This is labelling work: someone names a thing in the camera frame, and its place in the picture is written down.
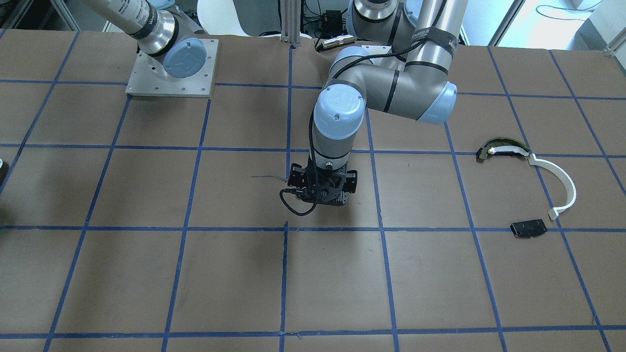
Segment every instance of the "velcro strap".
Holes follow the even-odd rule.
[[[438,46],[442,47],[450,55],[456,54],[456,47],[458,45],[458,38],[453,34],[446,32],[437,27],[428,27],[415,31],[413,37],[411,37],[411,46],[417,43],[421,39],[430,40]]]

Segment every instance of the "tiled table surface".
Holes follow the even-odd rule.
[[[449,122],[370,111],[357,193],[300,218],[255,176],[305,163],[337,50],[218,38],[211,100],[130,98],[125,35],[0,32],[0,351],[626,350],[614,60],[461,47]],[[475,162],[500,136],[570,174],[558,221],[552,174]]]

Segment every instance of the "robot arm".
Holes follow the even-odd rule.
[[[207,52],[195,33],[202,29],[173,0],[82,0],[100,16],[137,40],[139,48],[175,78],[198,72]]]
[[[357,172],[346,171],[365,109],[413,120],[444,123],[456,101],[448,70],[468,0],[352,0],[352,35],[388,46],[389,54],[369,55],[357,46],[339,52],[310,121],[306,168],[293,164],[288,181],[300,200],[343,205],[356,189]],[[382,58],[378,65],[374,59]]]

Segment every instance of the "metal mounting plate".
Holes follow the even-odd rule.
[[[210,98],[219,41],[200,40],[207,50],[207,62],[198,73],[187,78],[174,78],[165,74],[161,64],[140,51],[128,80],[126,93],[136,96]]]

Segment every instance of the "white wall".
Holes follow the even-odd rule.
[[[589,20],[596,27],[602,39],[611,42],[619,32],[626,27],[626,1],[604,0],[595,10]],[[623,67],[626,67],[626,46],[615,55]]]

